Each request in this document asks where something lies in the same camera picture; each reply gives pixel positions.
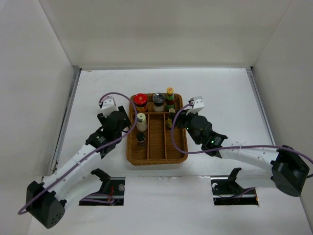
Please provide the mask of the beige cap dark bottle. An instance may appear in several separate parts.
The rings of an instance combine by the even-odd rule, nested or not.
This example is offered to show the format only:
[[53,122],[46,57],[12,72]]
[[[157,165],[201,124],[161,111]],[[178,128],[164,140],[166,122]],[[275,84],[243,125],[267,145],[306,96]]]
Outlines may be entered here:
[[176,115],[175,109],[174,108],[170,108],[169,109],[168,118],[167,118],[167,126],[168,126],[168,128],[172,128],[173,120],[174,120],[175,115]]

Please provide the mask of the yellow cap ketchup bottle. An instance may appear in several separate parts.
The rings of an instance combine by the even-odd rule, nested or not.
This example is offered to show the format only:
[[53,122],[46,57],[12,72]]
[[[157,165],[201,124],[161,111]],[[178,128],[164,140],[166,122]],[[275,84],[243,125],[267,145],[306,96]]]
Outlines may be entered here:
[[174,89],[172,87],[168,87],[166,90],[166,109],[170,110],[175,107],[175,96]]

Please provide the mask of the green lid white shaker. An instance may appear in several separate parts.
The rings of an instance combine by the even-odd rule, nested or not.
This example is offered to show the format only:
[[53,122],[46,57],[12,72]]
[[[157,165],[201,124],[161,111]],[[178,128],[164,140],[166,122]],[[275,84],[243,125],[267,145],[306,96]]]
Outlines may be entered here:
[[139,132],[145,132],[148,128],[146,115],[144,113],[138,113],[136,116],[136,127]]

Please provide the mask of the black cap pepper bottle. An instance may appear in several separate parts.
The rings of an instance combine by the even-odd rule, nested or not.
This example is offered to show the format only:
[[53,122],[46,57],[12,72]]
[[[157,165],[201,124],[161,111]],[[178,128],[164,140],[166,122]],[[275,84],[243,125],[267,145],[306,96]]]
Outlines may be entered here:
[[142,132],[138,132],[136,135],[137,144],[139,147],[145,146],[145,134]]

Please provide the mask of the clear cap salt grinder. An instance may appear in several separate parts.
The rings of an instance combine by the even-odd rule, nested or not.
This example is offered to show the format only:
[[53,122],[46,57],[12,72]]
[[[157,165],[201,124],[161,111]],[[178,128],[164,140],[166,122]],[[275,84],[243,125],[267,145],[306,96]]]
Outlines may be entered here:
[[153,110],[155,112],[164,112],[164,101],[165,101],[165,96],[162,93],[155,93],[153,95]]

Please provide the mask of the red lid sauce jar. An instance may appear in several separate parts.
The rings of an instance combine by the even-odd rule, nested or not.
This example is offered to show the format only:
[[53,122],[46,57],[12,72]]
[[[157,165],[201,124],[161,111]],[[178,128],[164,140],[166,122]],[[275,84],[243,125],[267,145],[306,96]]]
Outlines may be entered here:
[[133,98],[136,110],[139,113],[144,113],[147,111],[147,96],[146,94],[138,93]]

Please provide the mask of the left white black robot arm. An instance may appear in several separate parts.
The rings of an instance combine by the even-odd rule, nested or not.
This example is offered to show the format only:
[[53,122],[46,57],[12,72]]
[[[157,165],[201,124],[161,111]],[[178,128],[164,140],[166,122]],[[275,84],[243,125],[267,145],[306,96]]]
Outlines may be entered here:
[[132,124],[123,106],[108,116],[98,114],[102,126],[92,133],[81,149],[54,174],[42,182],[31,182],[26,189],[26,211],[45,228],[54,227],[64,216],[70,198],[67,192],[76,183],[82,183],[89,174],[100,178],[93,183],[93,189],[99,195],[105,195],[110,183],[103,179],[106,173],[97,169],[97,165],[125,135],[123,130]]

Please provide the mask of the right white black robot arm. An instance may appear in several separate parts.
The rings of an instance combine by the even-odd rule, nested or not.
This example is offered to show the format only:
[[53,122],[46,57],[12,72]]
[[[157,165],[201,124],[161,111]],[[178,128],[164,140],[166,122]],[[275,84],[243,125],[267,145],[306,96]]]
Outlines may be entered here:
[[290,146],[245,145],[229,141],[226,135],[213,130],[206,117],[190,109],[181,109],[175,114],[172,128],[175,127],[189,133],[194,143],[201,146],[200,153],[255,167],[250,170],[234,168],[226,179],[217,181],[218,189],[233,197],[257,187],[276,188],[286,195],[299,197],[306,180],[313,176],[304,162],[306,156]]

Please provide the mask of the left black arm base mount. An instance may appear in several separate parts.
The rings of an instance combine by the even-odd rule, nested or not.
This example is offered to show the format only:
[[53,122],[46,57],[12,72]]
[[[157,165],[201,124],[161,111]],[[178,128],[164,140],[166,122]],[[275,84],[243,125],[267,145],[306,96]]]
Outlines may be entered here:
[[93,170],[91,174],[102,182],[100,189],[89,197],[91,200],[106,201],[104,205],[107,206],[109,202],[112,206],[124,205],[125,177],[111,177],[100,169]]

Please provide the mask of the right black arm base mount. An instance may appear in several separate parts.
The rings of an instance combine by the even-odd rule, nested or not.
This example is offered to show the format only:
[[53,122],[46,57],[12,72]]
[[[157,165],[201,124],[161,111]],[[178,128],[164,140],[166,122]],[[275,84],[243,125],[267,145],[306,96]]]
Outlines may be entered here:
[[258,206],[255,188],[242,188],[235,182],[240,167],[228,176],[211,177],[213,203],[215,206],[254,205]]

